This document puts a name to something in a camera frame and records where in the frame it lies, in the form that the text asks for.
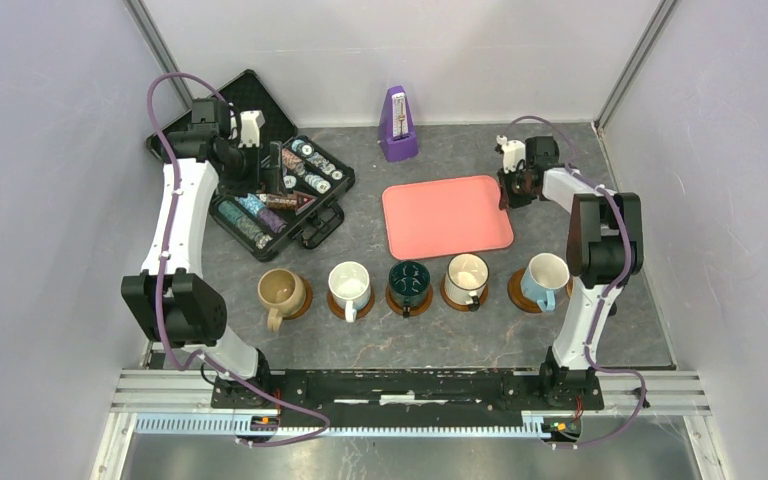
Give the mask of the light blue mug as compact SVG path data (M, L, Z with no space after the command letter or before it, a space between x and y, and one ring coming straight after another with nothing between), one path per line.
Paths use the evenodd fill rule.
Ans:
M556 293L565 288L569 280L567 263L561 257L540 253L529 261L520 281L520 290L538 312L551 312L556 308Z

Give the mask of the dark green mug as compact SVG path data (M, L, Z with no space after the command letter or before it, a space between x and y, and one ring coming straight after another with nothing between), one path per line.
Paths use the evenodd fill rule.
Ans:
M391 286L400 294L423 295L424 291L431 286L430 272L417 261L399 261L389 271L387 286Z

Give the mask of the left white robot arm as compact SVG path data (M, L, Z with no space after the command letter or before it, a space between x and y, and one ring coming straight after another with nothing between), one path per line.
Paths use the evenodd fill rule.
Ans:
M203 278L202 250L216 189L250 193L260 185L264 123L259 110L239 111L209 97L193 103L185 130L157 130L165 160L157 226L139 272L121 283L141 330L177 369L209 364L237 380L236 394L255 408L272 399L274 381L260 372L262 353L231 331L224 298Z

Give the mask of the wooden coaster four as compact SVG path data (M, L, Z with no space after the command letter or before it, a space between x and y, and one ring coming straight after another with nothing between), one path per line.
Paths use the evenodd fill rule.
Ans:
M444 302L450 308L452 308L452 309L454 309L456 311L459 311L459 312L476 312L476 311L478 311L480 309L480 307L486 302L486 299L489 296L489 288L486 287L483 290L483 292L481 293L481 295L478 297L478 306L477 307L472 307L472 306L468 306L468 305L461 305L461 304L455 303L454 301L452 301L448 297L448 295L446 293L446 290L445 290L445 286L446 286L446 280L445 280L445 278L443 278L441 280L441 283L440 283L440 292L441 292L441 296L442 296Z

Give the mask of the beige ceramic mug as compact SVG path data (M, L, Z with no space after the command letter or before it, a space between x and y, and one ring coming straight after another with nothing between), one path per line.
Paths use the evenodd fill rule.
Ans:
M267 327L277 332L285 315L291 314L303 302L301 276L283 268L266 272L257 285L258 299L267 311Z

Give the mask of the pink tray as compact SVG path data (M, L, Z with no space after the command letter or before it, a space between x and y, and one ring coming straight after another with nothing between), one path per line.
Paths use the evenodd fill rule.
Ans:
M509 247L497 181L475 175L394 185L381 196L391 255L420 260Z

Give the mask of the white mug black rim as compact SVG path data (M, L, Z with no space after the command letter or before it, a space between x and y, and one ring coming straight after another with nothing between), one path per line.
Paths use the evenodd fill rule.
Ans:
M448 263L444 277L448 297L457 304L478 306L478 297L487 287L489 267L477 254L463 253Z

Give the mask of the wooden coaster five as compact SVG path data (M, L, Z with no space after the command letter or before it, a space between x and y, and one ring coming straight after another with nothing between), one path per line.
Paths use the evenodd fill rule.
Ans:
M522 293L521 282L524 278L526 269L516 270L507 282L507 293L510 301L520 310L530 314L542 314L539 306L525 297Z

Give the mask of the wooden coaster three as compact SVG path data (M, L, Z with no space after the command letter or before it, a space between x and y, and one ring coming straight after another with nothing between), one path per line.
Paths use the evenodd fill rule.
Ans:
M356 299L346 301L344 305L339 303L339 298L329 291L327 303L331 313L341 320L353 323L368 315L375 305L375 291L369 287L367 291Z

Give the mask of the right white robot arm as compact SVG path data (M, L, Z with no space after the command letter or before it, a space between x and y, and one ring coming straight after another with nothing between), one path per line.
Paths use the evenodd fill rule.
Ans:
M556 310L569 297L561 331L548 348L528 396L553 408L601 405L597 344L615 302L644 261L641 199L586 179L560 162L551 136L496 138L502 210L550 201L569 215L565 255L538 254L508 280L511 302L528 313Z

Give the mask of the wooden coaster two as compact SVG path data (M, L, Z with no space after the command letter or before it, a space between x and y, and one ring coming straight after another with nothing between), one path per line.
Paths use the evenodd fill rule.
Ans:
M391 286L386 287L386 302L389 308L403 318L417 317L426 312L433 302L433 288L429 286L423 295L400 294Z

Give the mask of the wooden coaster one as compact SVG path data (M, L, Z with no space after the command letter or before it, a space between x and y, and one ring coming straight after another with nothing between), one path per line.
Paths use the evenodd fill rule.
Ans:
M293 319L301 317L302 315L304 315L307 312L307 310L310 308L310 306L312 304L312 300L313 300L313 288L312 288L312 285L311 285L311 283L307 279L305 279L303 277L301 277L301 282L302 282L302 285L304 287L303 302L299 305L298 309L293 311L291 314L288 314L288 315L284 316L284 319L286 319L286 320L293 320Z

